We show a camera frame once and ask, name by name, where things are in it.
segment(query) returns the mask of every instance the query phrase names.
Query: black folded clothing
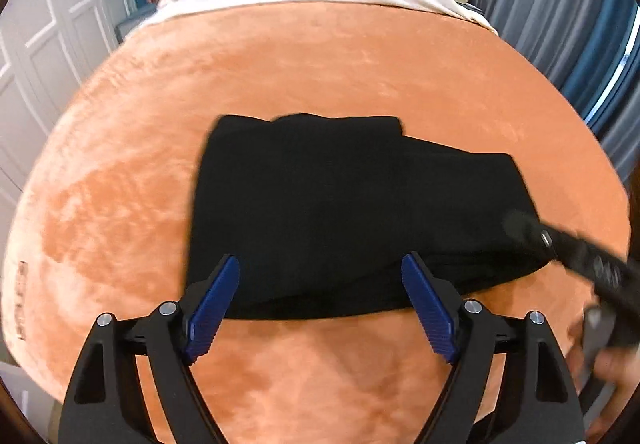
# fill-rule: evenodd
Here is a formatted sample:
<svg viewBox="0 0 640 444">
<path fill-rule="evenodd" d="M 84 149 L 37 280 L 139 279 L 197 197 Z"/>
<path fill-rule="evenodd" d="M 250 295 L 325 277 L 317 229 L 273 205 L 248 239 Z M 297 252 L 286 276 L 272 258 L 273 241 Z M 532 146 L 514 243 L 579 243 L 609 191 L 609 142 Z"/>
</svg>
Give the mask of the black folded clothing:
<svg viewBox="0 0 640 444">
<path fill-rule="evenodd" d="M 361 315 L 410 307 L 400 261 L 417 250 L 470 293 L 546 264 L 504 234 L 510 209 L 536 214 L 510 156 L 404 137 L 395 117 L 226 115 L 202 156 L 187 285 L 230 253 L 228 318 Z"/>
</svg>

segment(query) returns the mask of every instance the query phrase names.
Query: ribbed blue pad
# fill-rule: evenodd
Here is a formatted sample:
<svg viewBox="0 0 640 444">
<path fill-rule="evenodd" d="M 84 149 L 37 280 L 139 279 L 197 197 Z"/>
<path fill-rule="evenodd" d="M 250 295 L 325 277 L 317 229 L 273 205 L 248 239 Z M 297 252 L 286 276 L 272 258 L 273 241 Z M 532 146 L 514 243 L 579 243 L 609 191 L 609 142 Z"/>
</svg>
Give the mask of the ribbed blue pad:
<svg viewBox="0 0 640 444">
<path fill-rule="evenodd" d="M 458 355 L 453 320 L 410 254 L 402 259 L 402 284 L 429 338 L 431 348 L 436 354 L 443 356 L 447 363 L 452 364 Z"/>
<path fill-rule="evenodd" d="M 239 283 L 240 265 L 230 256 L 188 321 L 188 342 L 183 352 L 189 363 L 209 351 Z"/>
</svg>

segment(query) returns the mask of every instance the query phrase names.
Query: orange blanket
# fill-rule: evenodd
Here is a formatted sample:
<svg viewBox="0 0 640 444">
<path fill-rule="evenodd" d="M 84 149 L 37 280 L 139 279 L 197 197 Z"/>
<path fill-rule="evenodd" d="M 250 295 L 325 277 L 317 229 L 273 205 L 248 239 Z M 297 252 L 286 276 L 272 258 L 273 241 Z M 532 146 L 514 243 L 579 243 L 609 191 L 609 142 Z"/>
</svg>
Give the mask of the orange blanket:
<svg viewBox="0 0 640 444">
<path fill-rule="evenodd" d="M 4 265 L 10 350 L 61 399 L 95 317 L 142 316 L 183 288 L 194 172 L 220 114 L 396 115 L 405 132 L 513 155 L 543 220 L 618 254 L 626 194 L 569 104 L 488 30 L 436 14 L 322 2 L 249 6 L 140 30 L 69 105 L 18 205 Z M 590 298 L 555 265 L 477 294 L 539 309 L 563 348 Z M 171 436 L 143 387 L 158 437 Z M 224 321 L 194 376 L 231 442 L 412 442 L 448 367 L 412 311 Z M 498 388 L 492 375 L 482 412 Z"/>
</svg>

